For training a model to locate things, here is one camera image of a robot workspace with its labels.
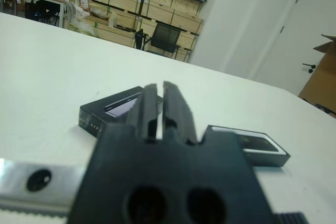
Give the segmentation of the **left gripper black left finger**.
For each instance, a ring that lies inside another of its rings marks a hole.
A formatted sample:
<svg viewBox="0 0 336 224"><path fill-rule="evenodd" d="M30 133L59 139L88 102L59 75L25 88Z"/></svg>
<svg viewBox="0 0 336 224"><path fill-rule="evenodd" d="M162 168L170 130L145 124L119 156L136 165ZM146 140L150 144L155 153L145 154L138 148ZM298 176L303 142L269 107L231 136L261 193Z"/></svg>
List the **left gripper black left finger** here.
<svg viewBox="0 0 336 224"><path fill-rule="evenodd" d="M134 128L137 138L156 140L158 106L156 84L145 86L127 117L127 125Z"/></svg>

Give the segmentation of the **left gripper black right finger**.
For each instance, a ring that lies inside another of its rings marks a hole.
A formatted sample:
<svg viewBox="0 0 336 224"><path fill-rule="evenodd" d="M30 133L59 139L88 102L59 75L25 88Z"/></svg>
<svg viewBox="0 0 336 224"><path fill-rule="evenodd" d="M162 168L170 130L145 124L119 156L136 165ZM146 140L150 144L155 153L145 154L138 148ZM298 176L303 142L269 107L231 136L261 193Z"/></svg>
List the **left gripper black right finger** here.
<svg viewBox="0 0 336 224"><path fill-rule="evenodd" d="M178 86L168 81L163 83L162 130L164 140L197 145L192 111Z"/></svg>

